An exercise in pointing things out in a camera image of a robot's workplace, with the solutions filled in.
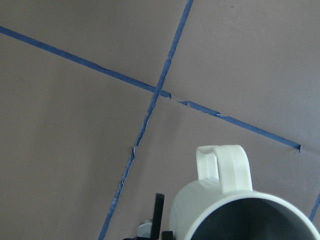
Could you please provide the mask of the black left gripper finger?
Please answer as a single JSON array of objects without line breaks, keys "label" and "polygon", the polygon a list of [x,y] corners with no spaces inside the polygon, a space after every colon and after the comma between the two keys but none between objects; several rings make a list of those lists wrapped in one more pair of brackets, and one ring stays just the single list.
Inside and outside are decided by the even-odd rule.
[{"label": "black left gripper finger", "polygon": [[137,240],[172,240],[172,231],[162,231],[162,216],[164,208],[165,195],[157,193],[155,195],[152,220],[142,223],[137,230]]}]

